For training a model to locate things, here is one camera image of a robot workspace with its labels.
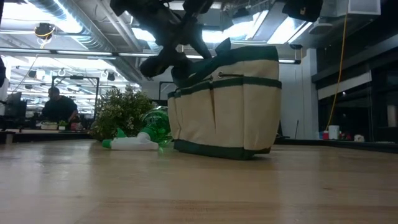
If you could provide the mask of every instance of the desk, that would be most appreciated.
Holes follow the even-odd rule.
[[[2,224],[386,224],[397,211],[395,154],[280,145],[232,161],[93,140],[0,146]]]

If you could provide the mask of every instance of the white plastic bottle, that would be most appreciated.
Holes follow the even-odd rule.
[[[103,147],[112,150],[127,150],[127,151],[141,151],[141,150],[156,150],[159,145],[150,140],[149,134],[141,132],[137,137],[132,138],[114,138],[113,140],[104,140]]]

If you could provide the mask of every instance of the white cup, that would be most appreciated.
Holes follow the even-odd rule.
[[[329,139],[338,139],[340,134],[340,126],[338,125],[330,125],[329,126]]]

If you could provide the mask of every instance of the green plastic bottle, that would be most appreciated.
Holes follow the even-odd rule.
[[[141,132],[147,133],[150,140],[159,144],[160,147],[166,146],[173,139],[166,106],[158,106],[148,111],[142,117],[142,122],[145,127]]]

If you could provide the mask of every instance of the bag pocket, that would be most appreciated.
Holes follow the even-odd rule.
[[[213,82],[216,146],[243,147],[242,77],[219,73]]]
[[[200,83],[180,91],[183,119],[180,139],[197,144],[214,144],[215,117],[211,83]]]
[[[168,114],[169,114],[169,123],[170,123],[170,129],[172,132],[173,139],[178,139],[180,137],[180,123],[178,121],[178,116],[177,116],[177,104],[175,102],[175,94],[176,92],[171,92],[168,95]]]
[[[244,148],[270,148],[277,134],[280,120],[282,84],[268,78],[246,77],[243,85]]]

